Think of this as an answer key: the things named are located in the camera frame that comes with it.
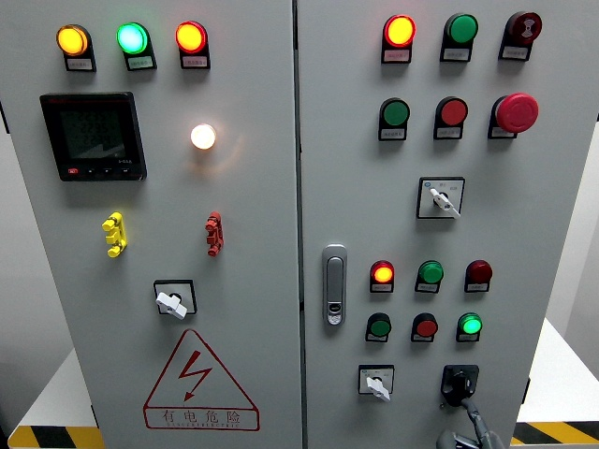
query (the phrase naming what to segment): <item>red push button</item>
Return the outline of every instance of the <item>red push button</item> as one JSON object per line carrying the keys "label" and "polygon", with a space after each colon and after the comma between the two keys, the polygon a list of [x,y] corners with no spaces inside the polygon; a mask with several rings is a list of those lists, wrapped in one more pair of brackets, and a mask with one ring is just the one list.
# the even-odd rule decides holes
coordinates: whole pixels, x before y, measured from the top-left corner
{"label": "red push button", "polygon": [[533,126],[538,115],[538,103],[524,92],[508,95],[495,110],[497,124],[508,133],[516,134]]}
{"label": "red push button", "polygon": [[452,98],[441,107],[441,120],[449,126],[456,126],[466,120],[468,107],[463,100]]}
{"label": "red push button", "polygon": [[466,269],[469,283],[489,283],[493,270],[485,260],[475,260]]}
{"label": "red push button", "polygon": [[517,12],[507,21],[507,33],[514,43],[530,45],[541,34],[543,22],[535,12]]}
{"label": "red push button", "polygon": [[412,341],[431,342],[439,330],[437,320],[432,313],[421,313],[412,323]]}

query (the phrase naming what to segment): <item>gray metal panel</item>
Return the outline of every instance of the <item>gray metal panel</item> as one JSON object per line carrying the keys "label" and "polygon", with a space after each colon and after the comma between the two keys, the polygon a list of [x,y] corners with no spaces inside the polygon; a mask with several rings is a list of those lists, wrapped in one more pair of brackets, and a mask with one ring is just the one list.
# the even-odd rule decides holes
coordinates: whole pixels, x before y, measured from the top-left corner
{"label": "gray metal panel", "polygon": [[[179,67],[174,33],[186,20],[208,30],[209,72]],[[115,33],[128,21],[149,30],[157,70],[126,71]],[[0,95],[107,446],[299,448],[291,2],[3,2],[0,23]],[[67,23],[90,32],[96,74],[65,71],[55,34]],[[147,180],[60,182],[38,97],[113,91],[135,96]],[[198,123],[216,129],[208,153],[191,146]],[[112,260],[101,225],[114,210],[129,246]],[[216,259],[212,210],[225,233]],[[156,279],[194,280],[197,315],[159,315]],[[188,327],[256,404],[258,432],[146,428],[143,404]],[[171,406],[185,405],[180,390]]]}
{"label": "gray metal panel", "polygon": [[[544,21],[527,63],[498,62],[504,26],[520,10]],[[474,436],[464,411],[440,410],[445,364],[480,367],[474,395],[508,445],[599,107],[595,24],[599,5],[559,1],[301,0],[299,81],[305,272],[308,441],[325,447],[433,447],[442,429]],[[454,13],[479,22],[472,62],[439,63]],[[417,33],[410,65],[381,66],[383,26],[408,14]],[[516,140],[487,140],[494,101],[536,97],[537,123]],[[469,107],[463,140],[433,141],[434,111],[448,96]],[[407,140],[378,142],[378,111],[399,97],[411,108]],[[459,221],[417,221],[418,179],[466,179]],[[321,253],[347,248],[343,325],[322,318]],[[486,294],[464,294],[478,258],[494,276]],[[395,292],[369,294],[369,269],[385,259]],[[419,265],[439,260],[438,295],[416,294]],[[364,341],[368,317],[387,313],[386,344]],[[433,313],[432,344],[411,343],[414,317]],[[479,343],[456,343],[458,318],[480,313]],[[359,364],[395,365],[392,400],[358,395]]]}

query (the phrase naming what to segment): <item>red indicator light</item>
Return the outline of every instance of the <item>red indicator light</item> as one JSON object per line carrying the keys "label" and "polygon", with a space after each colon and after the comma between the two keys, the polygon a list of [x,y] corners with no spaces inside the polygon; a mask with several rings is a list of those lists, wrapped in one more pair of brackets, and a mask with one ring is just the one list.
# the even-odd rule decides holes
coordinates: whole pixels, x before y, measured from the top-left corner
{"label": "red indicator light", "polygon": [[416,24],[410,16],[393,16],[385,23],[385,40],[393,47],[407,47],[416,35]]}
{"label": "red indicator light", "polygon": [[516,134],[533,126],[538,115],[538,103],[523,92],[508,95],[495,110],[497,124],[505,131]]}
{"label": "red indicator light", "polygon": [[441,120],[449,126],[455,126],[466,120],[468,107],[458,98],[447,101],[441,108]]}
{"label": "red indicator light", "polygon": [[520,45],[529,45],[541,34],[543,22],[535,12],[517,12],[507,21],[507,32]]}
{"label": "red indicator light", "polygon": [[175,32],[177,45],[185,53],[197,53],[206,47],[208,34],[206,29],[197,22],[183,22]]}

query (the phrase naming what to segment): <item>warning sign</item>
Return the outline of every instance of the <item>warning sign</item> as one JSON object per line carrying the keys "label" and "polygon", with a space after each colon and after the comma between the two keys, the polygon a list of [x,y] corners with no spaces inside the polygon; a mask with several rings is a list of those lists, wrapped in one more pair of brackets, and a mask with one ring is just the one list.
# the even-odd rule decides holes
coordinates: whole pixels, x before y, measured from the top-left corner
{"label": "warning sign", "polygon": [[260,430],[260,412],[194,329],[186,329],[143,406],[148,428]]}

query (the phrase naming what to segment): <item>glowing white light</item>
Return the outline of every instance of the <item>glowing white light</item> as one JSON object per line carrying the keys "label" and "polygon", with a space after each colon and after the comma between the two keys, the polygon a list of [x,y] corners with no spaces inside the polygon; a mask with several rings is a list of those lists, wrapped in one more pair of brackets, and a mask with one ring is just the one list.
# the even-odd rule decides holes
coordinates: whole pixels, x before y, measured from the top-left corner
{"label": "glowing white light", "polygon": [[199,124],[191,132],[191,141],[201,150],[208,150],[216,141],[216,131],[209,124]]}

